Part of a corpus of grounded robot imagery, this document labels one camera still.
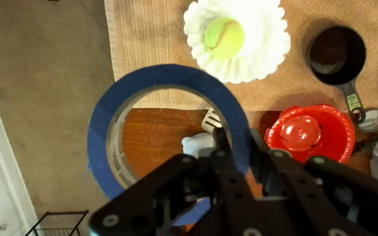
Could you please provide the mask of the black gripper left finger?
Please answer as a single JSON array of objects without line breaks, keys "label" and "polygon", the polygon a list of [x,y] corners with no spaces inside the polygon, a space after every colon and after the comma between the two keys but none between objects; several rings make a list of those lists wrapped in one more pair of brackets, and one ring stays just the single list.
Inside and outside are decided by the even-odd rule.
[{"label": "black gripper left finger", "polygon": [[179,154],[98,210],[96,236],[167,236],[201,200],[209,208],[188,236],[247,236],[258,231],[250,216],[255,200],[245,180],[253,138],[249,130],[215,134],[219,146],[196,159]]}]

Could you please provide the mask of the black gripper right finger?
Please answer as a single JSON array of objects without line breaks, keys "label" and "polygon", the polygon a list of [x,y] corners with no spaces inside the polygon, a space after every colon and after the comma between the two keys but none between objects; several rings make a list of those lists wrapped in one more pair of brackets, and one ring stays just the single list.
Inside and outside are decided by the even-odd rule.
[{"label": "black gripper right finger", "polygon": [[322,155],[305,164],[251,132],[251,170],[266,198],[288,204],[312,236],[378,236],[378,180]]}]

